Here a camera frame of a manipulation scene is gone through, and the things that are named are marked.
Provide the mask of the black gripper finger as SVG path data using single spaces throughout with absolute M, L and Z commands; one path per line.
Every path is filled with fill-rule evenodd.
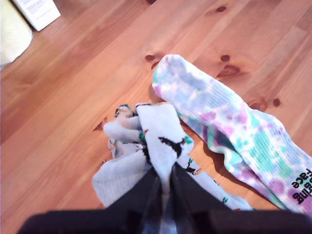
M 160 179 L 154 169 L 104 211 L 106 234 L 158 234 L 162 201 Z
M 230 208 L 204 190 L 177 163 L 171 174 L 174 221 L 179 234 L 229 234 L 221 216 Z

